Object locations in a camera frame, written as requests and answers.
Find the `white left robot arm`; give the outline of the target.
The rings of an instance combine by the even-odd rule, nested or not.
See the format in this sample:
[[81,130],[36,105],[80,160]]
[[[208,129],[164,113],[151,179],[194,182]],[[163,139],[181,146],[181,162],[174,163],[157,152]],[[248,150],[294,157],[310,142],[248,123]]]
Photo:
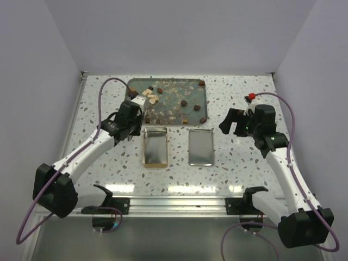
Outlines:
[[53,165],[41,164],[35,174],[33,202],[60,218],[85,207],[75,184],[100,156],[140,135],[145,102],[142,96],[122,102],[118,111],[100,120],[96,130],[73,152]]

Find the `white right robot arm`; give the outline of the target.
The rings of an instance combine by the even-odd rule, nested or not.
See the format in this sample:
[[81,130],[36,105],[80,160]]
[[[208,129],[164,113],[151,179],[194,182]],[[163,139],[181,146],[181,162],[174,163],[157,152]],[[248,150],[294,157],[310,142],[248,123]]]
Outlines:
[[278,229],[281,242],[287,248],[323,244],[334,221],[329,208],[323,208],[301,176],[291,158],[289,140],[276,130],[273,106],[255,105],[247,111],[231,108],[219,128],[228,134],[233,123],[234,135],[252,137],[277,177],[285,203],[271,196],[266,187],[246,188],[239,200],[225,200],[227,212],[264,214]]

